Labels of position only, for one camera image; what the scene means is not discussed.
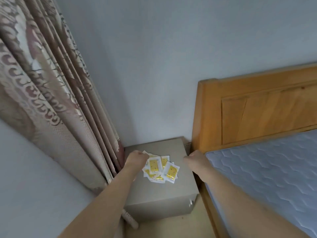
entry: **headboard panel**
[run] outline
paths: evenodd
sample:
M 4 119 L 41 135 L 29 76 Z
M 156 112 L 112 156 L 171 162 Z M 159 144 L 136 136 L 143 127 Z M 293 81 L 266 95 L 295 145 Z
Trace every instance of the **headboard panel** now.
M 194 150 L 208 152 L 315 128 L 315 64 L 198 83 Z

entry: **beige curtain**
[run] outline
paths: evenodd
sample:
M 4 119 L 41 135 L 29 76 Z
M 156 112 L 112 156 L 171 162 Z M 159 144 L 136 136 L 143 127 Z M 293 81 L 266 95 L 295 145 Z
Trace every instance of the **beige curtain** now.
M 124 149 L 63 16 L 53 0 L 0 5 L 0 118 L 101 192 L 123 167 Z

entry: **gray wall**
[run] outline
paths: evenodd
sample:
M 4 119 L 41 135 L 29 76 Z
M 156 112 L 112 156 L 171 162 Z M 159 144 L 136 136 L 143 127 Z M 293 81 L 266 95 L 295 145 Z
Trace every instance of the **gray wall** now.
M 57 0 L 124 145 L 191 139 L 197 82 L 317 60 L 317 0 Z
M 56 238 L 94 195 L 0 120 L 0 237 Z M 122 237 L 122 224 L 118 237 Z

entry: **fist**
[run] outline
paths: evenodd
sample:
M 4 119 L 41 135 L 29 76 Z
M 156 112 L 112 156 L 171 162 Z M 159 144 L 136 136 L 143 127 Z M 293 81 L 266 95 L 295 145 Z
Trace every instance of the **fist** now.
M 204 154 L 202 154 L 199 150 L 196 150 L 189 156 L 185 156 L 184 162 L 200 177 L 202 181 L 207 181 L 208 173 L 212 169 L 212 165 Z
M 148 158 L 148 154 L 144 154 L 138 150 L 135 150 L 127 157 L 124 168 L 129 168 L 137 174 L 137 172 L 139 172 L 145 166 Z

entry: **quilted mattress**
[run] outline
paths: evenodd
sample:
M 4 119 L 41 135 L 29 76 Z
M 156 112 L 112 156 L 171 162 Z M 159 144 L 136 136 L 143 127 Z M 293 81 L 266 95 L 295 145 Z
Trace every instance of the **quilted mattress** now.
M 248 195 L 317 238 L 317 129 L 206 156 Z

